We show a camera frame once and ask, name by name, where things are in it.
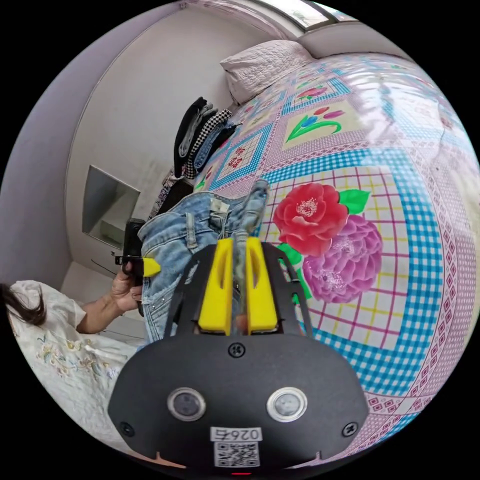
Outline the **person's left hand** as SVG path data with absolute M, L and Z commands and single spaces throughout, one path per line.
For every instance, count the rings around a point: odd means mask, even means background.
M 117 312 L 122 315 L 136 310 L 142 300 L 143 285 L 130 275 L 132 265 L 126 265 L 126 272 L 121 268 L 115 276 L 110 291 L 110 296 Z

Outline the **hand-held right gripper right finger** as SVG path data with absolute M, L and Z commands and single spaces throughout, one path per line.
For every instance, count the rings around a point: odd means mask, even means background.
M 261 241 L 249 237 L 245 254 L 247 333 L 259 335 L 278 326 L 274 295 Z

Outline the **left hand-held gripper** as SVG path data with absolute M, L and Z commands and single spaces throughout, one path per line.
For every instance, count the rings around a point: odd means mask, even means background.
M 132 275 L 137 284 L 142 282 L 143 278 L 151 278 L 159 274 L 162 270 L 159 263 L 154 258 L 142 257 L 142 241 L 139 238 L 139 231 L 145 224 L 143 220 L 131 218 L 127 221 L 124 232 L 122 255 L 115 257 L 115 264 L 126 271 L 126 265 L 131 264 L 129 275 Z M 138 304 L 138 313 L 144 316 L 142 300 Z

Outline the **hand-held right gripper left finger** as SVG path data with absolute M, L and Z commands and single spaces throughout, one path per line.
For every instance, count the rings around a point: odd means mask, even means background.
M 233 249 L 231 238 L 221 239 L 216 244 L 198 317 L 198 327 L 202 332 L 218 335 L 231 333 Z

